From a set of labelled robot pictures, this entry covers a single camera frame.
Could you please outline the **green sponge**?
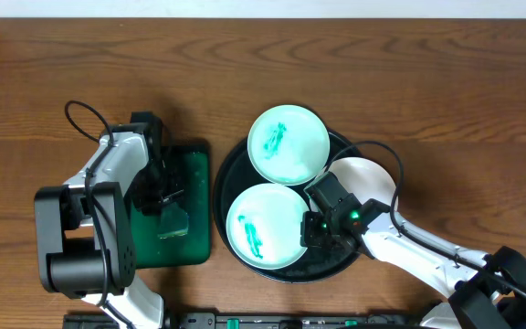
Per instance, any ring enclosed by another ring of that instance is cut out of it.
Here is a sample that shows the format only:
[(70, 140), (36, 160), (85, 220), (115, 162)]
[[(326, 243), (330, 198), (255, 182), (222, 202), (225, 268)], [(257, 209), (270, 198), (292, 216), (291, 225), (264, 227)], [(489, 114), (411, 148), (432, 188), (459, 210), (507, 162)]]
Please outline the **green sponge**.
[(189, 216), (178, 203), (172, 203), (162, 209), (157, 230), (159, 239), (184, 236), (188, 229)]

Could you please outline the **white plate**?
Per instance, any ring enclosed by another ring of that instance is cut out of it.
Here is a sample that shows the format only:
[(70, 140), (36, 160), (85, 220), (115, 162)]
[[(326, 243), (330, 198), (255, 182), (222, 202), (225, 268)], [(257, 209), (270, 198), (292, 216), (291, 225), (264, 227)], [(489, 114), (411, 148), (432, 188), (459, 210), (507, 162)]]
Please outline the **white plate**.
[(391, 204), (395, 182), (378, 163), (361, 157), (346, 157), (334, 161), (329, 171), (342, 186), (342, 193), (340, 190), (336, 193), (329, 190), (328, 197), (339, 196), (345, 199), (353, 194), (361, 204), (369, 199), (387, 206)]

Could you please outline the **black round tray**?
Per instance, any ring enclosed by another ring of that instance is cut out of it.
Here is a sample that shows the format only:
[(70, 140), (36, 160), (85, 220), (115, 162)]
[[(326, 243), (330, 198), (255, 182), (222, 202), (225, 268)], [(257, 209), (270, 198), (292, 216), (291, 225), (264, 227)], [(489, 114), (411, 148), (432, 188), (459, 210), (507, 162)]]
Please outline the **black round tray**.
[[(262, 184), (266, 179), (250, 163), (247, 140), (239, 142), (221, 164), (213, 190), (213, 215), (218, 233), (227, 247), (226, 216), (232, 202), (246, 189)], [(285, 283), (310, 283), (330, 278), (350, 267), (360, 253), (356, 251), (312, 248), (288, 267), (262, 270), (243, 262), (256, 274), (273, 281)]]

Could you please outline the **mint plate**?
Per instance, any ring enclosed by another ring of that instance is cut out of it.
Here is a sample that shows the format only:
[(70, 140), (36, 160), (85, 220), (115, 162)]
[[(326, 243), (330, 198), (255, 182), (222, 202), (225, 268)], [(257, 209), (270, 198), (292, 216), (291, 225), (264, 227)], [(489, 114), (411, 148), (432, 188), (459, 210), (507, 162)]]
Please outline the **mint plate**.
[(297, 186), (310, 181), (326, 165), (330, 137), (314, 112), (298, 105), (264, 111), (247, 136), (247, 155), (269, 182)]
[(300, 225), (309, 210), (306, 201), (287, 186), (252, 186), (233, 201), (226, 215), (231, 249), (256, 269), (286, 268), (308, 250), (300, 245)]

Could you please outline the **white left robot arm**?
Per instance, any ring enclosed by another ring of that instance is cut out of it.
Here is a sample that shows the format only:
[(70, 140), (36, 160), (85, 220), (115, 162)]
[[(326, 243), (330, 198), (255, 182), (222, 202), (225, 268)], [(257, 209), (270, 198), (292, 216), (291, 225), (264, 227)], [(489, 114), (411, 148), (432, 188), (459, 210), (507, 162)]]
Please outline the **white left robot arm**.
[(135, 112), (105, 124), (99, 148), (60, 186), (34, 198), (39, 279), (48, 292), (98, 306), (121, 328), (173, 328), (163, 297), (136, 273), (132, 213), (152, 218), (157, 239), (183, 236), (189, 216), (184, 188), (165, 163), (162, 121)]

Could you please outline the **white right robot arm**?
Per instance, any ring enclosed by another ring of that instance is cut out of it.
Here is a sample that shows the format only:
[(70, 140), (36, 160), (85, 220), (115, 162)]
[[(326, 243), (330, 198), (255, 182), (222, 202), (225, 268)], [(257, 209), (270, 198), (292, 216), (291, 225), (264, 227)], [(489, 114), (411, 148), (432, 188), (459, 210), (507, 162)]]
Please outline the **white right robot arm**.
[(304, 192), (316, 208), (304, 215), (303, 245), (340, 245), (407, 271), (447, 298), (463, 328), (526, 328), (526, 258), (517, 250), (460, 247), (406, 221), (395, 197), (359, 201), (332, 172)]

